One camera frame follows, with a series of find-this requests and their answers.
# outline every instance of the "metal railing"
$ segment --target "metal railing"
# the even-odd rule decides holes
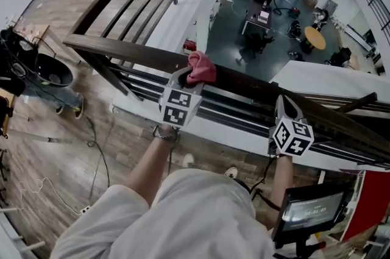
[[[368,6],[372,9],[375,14],[380,26],[381,30],[386,36],[388,43],[390,44],[390,12],[388,8],[386,8],[385,4],[382,0],[366,0],[368,2]]]
[[[168,74],[187,67],[187,56],[145,46],[145,42],[161,16],[168,6],[177,0],[166,1],[166,6],[160,11],[160,15],[151,25],[141,44],[136,44],[136,40],[151,20],[149,16],[145,18],[140,27],[137,27],[136,34],[130,41],[124,37],[125,32],[128,31],[127,28],[132,27],[132,19],[121,29],[123,34],[119,34],[118,39],[108,36],[134,0],[126,0],[98,36],[87,35],[94,21],[110,1],[95,0],[74,25],[65,38],[64,44],[73,48],[123,94],[132,95],[141,101],[158,101],[162,86],[168,80],[133,69],[127,64],[136,63]],[[139,5],[133,18],[137,18],[150,1],[146,0]],[[155,14],[162,1],[158,0],[150,13]],[[216,70],[216,82],[207,85],[202,92],[204,101],[197,113],[198,116],[267,137],[269,128],[274,126],[275,102],[278,96],[283,94],[301,108],[306,119],[313,126],[316,140],[312,150],[357,163],[390,168],[389,142],[346,115],[323,107],[314,100],[280,88],[278,85],[258,80],[232,69],[216,65]]]

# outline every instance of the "red panel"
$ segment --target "red panel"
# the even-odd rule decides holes
[[[360,198],[343,241],[378,224],[390,202],[390,173],[366,171]]]

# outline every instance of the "round table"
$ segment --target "round table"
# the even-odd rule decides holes
[[[304,53],[309,54],[314,48],[318,50],[324,50],[326,48],[327,43],[325,38],[318,30],[308,26],[305,28],[305,36],[306,39],[300,43],[300,47]]]

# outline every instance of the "white t-shirt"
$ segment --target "white t-shirt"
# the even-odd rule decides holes
[[[249,193],[198,169],[172,173],[151,208],[111,186],[58,239],[51,258],[268,259],[274,245],[255,220]]]

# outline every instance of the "gray floor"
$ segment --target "gray floor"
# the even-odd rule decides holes
[[[298,20],[303,32],[303,29],[313,22],[313,11],[306,7],[302,0],[290,1],[292,4],[277,0],[277,4],[279,7],[297,7],[301,11]],[[272,15],[272,28],[277,32],[270,30],[268,37],[274,36],[275,41],[266,46],[263,54],[257,54],[256,58],[253,59],[251,52],[240,52],[245,46],[241,31],[244,26],[246,10],[251,2],[252,0],[234,0],[232,5],[231,2],[222,0],[221,8],[208,37],[206,54],[215,64],[270,81],[290,60],[288,51],[301,52],[299,42],[285,36],[293,19],[287,16],[287,10],[282,10],[282,16]],[[258,26],[248,24],[245,33],[260,33],[261,31]],[[338,50],[335,28],[331,23],[323,28],[322,34],[327,42],[327,47],[323,51],[315,49],[310,55],[303,54],[305,61],[323,63]]]

